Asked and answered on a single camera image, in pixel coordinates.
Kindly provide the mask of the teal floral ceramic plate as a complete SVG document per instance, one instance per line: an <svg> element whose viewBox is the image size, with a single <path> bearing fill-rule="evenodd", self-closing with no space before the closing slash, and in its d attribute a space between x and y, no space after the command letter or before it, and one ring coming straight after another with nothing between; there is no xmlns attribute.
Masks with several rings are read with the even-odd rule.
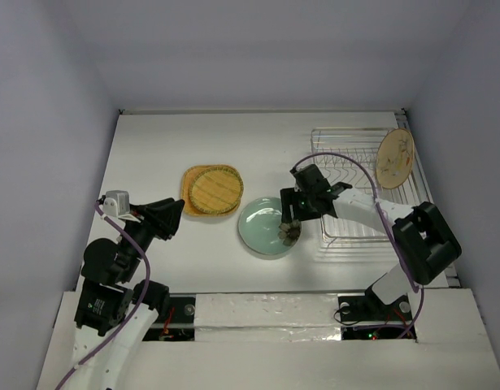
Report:
<svg viewBox="0 0 500 390"><path fill-rule="evenodd" d="M278 197L261 197L245 206L237 229L244 244L253 251L278 256L293 248L302 234L302 224L282 222L282 205Z"/></svg>

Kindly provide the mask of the large orange woven plate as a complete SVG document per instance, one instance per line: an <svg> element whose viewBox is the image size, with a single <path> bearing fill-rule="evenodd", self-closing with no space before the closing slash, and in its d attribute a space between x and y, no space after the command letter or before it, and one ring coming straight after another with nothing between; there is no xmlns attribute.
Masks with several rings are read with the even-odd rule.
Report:
<svg viewBox="0 0 500 390"><path fill-rule="evenodd" d="M194 217L232 214L241 204L244 184L238 170L229 165L198 165L188 169L181 181L184 211Z"/></svg>

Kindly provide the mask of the beige floral ceramic plate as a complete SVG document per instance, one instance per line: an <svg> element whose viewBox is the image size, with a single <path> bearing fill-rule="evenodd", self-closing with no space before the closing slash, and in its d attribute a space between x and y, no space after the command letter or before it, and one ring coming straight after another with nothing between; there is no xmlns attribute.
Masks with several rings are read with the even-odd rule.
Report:
<svg viewBox="0 0 500 390"><path fill-rule="evenodd" d="M405 128L390 131L376 154L375 175L383 189L402 186L411 174L415 160L415 142Z"/></svg>

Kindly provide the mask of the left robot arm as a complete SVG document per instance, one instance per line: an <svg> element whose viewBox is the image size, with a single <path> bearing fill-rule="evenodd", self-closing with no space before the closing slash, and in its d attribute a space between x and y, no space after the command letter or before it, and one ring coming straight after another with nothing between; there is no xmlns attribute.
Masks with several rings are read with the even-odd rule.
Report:
<svg viewBox="0 0 500 390"><path fill-rule="evenodd" d="M128 367L156 321L171 315L168 286L151 280L147 250L174 237L185 202L172 197L134 205L126 191L95 203L117 240L99 238L84 251L71 367L59 389L121 389Z"/></svg>

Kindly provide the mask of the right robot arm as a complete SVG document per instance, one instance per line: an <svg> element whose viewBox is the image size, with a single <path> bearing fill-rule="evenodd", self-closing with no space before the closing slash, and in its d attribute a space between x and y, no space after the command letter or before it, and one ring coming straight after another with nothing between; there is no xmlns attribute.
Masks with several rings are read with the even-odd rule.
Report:
<svg viewBox="0 0 500 390"><path fill-rule="evenodd" d="M295 185L280 191L281 233L298 238L302 222L330 216L385 233L398 256L398 264L363 295L340 301L337 313L347 326L381 321L402 297L430 284L462 253L440 210L429 201L410 206L345 182L330 184L315 164L291 174Z"/></svg>

